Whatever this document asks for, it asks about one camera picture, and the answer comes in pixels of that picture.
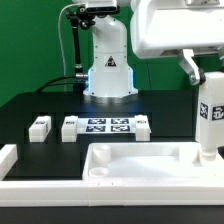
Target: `white block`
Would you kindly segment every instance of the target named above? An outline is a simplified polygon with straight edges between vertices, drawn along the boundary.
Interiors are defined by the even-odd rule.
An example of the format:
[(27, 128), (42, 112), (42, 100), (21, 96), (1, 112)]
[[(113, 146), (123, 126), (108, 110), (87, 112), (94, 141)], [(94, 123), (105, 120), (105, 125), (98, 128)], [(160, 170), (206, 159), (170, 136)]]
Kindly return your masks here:
[(5, 145), (0, 150), (0, 181), (4, 179), (17, 159), (16, 145)]
[(51, 130), (51, 117), (38, 117), (29, 128), (30, 142), (44, 142)]
[(77, 116), (65, 117), (61, 128), (62, 142), (76, 142), (77, 138)]
[(148, 118), (145, 115), (135, 116), (135, 137), (136, 141), (150, 141), (151, 129), (149, 127)]

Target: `cable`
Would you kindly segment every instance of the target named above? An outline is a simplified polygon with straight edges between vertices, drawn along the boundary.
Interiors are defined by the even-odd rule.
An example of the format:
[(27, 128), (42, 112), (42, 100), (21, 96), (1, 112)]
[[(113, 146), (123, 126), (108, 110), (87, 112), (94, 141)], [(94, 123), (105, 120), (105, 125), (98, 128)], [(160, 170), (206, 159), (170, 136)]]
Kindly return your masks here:
[(75, 82), (67, 82), (67, 83), (56, 83), (56, 84), (49, 84), (49, 85), (45, 85), (42, 88), (39, 88), (36, 92), (40, 93), (42, 92), (42, 90), (44, 90), (47, 87), (51, 87), (51, 86), (65, 86), (65, 85), (74, 85)]
[(79, 6), (80, 3), (77, 4), (71, 4), (71, 5), (67, 5), (65, 6), (58, 17), (58, 36), (59, 36), (59, 41), (60, 41), (60, 46), (61, 46), (61, 54), (62, 54), (62, 61), (63, 61), (63, 69), (64, 69), (64, 76), (66, 76), (66, 60), (65, 60), (65, 52), (64, 52), (64, 45), (63, 45), (63, 40), (62, 40), (62, 35), (61, 35), (61, 19), (62, 19), (62, 15), (64, 13), (64, 11), (68, 8), (74, 7), (74, 6)]
[(41, 92), (45, 88), (45, 86), (47, 87), (47, 86), (51, 85), (54, 82), (58, 82), (58, 81), (65, 80), (65, 79), (74, 79), (74, 78), (76, 78), (76, 77), (75, 76), (62, 76), (62, 77), (53, 79), (53, 80), (45, 83), (44, 85), (42, 85), (40, 88), (38, 88), (36, 90), (36, 92)]
[(148, 78), (149, 78), (149, 88), (152, 90), (152, 80), (151, 80), (151, 75), (150, 75), (150, 70), (149, 70), (149, 62), (146, 59), (146, 66), (147, 66), (147, 73), (148, 73)]

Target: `black table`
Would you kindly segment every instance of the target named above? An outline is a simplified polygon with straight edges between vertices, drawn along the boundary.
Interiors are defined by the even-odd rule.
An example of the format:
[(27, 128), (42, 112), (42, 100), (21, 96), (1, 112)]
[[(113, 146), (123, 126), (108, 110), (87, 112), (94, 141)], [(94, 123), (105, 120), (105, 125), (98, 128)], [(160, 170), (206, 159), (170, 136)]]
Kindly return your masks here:
[[(24, 93), (0, 109), (0, 144), (17, 144), (18, 161), (4, 181), (79, 180), (88, 145), (94, 142), (135, 142), (134, 134), (78, 135), (61, 142), (65, 116), (79, 118), (147, 115), (151, 141), (194, 141), (196, 91), (140, 92), (138, 100), (103, 105), (74, 93)], [(52, 117), (44, 143), (30, 143), (28, 129), (37, 116)], [(0, 223), (223, 223), (222, 206), (38, 207), (0, 208)]]

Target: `sticker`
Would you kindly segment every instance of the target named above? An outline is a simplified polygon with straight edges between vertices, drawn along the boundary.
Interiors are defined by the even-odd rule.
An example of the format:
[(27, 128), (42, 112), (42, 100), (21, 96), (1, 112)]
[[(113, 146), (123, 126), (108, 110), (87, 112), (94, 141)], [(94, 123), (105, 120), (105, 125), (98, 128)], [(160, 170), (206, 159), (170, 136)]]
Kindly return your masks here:
[(45, 121), (37, 121), (36, 124), (45, 124)]
[(129, 119), (127, 118), (111, 119), (111, 124), (129, 124)]
[(114, 61), (112, 56), (110, 56), (110, 58), (108, 59), (108, 61), (107, 61), (105, 66), (106, 67), (117, 67), (117, 65), (116, 65), (116, 63), (115, 63), (115, 61)]
[(88, 124), (106, 124), (106, 119), (89, 119)]
[(208, 106), (204, 103), (201, 103), (200, 105), (200, 115), (206, 120), (208, 119)]
[(66, 121), (65, 124), (75, 124), (75, 121)]
[(138, 124), (146, 124), (146, 121), (141, 120), (141, 121), (137, 121)]
[(130, 132), (130, 126), (129, 125), (111, 126), (111, 132)]
[(212, 120), (224, 120), (224, 106), (216, 106), (212, 108)]
[(86, 132), (105, 132), (106, 126), (87, 126)]

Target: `robot camera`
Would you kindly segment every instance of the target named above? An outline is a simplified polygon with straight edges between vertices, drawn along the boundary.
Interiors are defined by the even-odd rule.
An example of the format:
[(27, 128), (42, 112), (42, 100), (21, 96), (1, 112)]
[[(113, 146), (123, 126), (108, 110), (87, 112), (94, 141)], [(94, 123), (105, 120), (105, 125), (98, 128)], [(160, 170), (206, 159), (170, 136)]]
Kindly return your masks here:
[(113, 14), (118, 11), (116, 0), (92, 1), (85, 4), (85, 10), (89, 14)]

